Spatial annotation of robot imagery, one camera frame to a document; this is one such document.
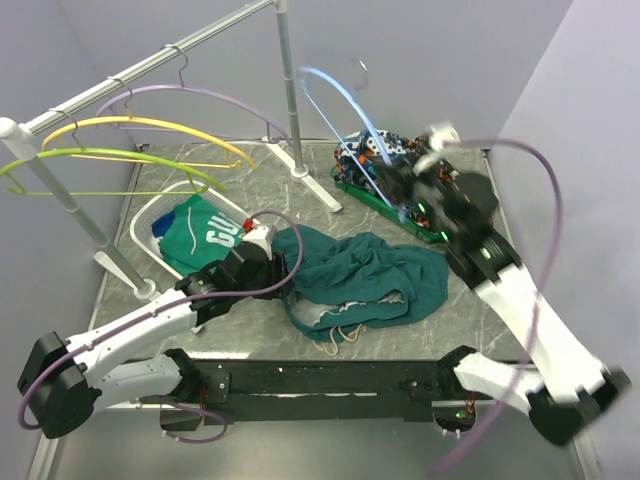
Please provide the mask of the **teal green shorts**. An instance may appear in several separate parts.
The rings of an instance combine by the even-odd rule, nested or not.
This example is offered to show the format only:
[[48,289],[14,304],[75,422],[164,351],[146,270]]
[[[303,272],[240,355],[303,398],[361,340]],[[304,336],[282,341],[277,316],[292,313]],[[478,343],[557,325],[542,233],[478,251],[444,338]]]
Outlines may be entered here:
[[284,309],[292,325],[330,356],[364,330],[420,322],[448,299],[445,257],[417,245],[390,245],[369,232],[334,239],[300,225],[276,233],[272,249],[289,269],[303,254]]

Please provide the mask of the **light blue hanger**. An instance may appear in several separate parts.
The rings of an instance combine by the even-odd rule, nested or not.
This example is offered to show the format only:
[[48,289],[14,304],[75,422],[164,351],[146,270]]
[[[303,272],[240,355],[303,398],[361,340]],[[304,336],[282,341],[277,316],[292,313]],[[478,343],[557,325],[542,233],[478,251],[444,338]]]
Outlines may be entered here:
[[[359,74],[359,78],[351,85],[346,85],[328,71],[311,65],[299,67],[296,70],[295,79],[310,106],[337,140],[337,152],[334,157],[338,180],[375,195],[404,223],[410,218],[410,212],[394,207],[382,191],[379,183],[379,166],[406,160],[411,152],[411,142],[399,134],[374,125],[358,99],[358,95],[369,87],[368,65],[358,57],[351,58],[349,63]],[[345,103],[349,112],[359,122],[359,128],[356,131],[349,133],[334,121],[317,98],[315,88],[320,86],[331,90]]]

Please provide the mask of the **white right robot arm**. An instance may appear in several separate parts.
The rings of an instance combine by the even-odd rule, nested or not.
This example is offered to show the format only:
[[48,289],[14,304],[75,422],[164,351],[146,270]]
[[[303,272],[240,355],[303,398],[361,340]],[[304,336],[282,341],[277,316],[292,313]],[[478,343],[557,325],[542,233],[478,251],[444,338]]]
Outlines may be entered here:
[[630,388],[624,370],[606,366],[569,330],[494,228],[499,200],[487,176],[459,172],[443,161],[421,173],[385,163],[376,172],[393,204],[425,215],[445,241],[451,270],[498,315],[534,366],[511,366],[460,347],[437,376],[445,396],[491,396],[526,414],[549,443],[564,446]]

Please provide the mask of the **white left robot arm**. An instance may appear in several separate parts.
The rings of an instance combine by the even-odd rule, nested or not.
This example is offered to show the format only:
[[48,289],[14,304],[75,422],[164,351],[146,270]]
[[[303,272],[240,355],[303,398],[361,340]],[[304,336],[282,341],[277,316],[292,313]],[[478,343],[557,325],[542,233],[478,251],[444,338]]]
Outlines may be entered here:
[[127,400],[199,399],[202,375],[184,350],[169,349],[140,361],[133,355],[225,315],[245,298],[282,297],[296,271],[283,255],[243,242],[224,259],[188,274],[157,299],[103,327],[67,339],[55,332],[40,337],[17,385],[19,425],[55,439],[97,411]]

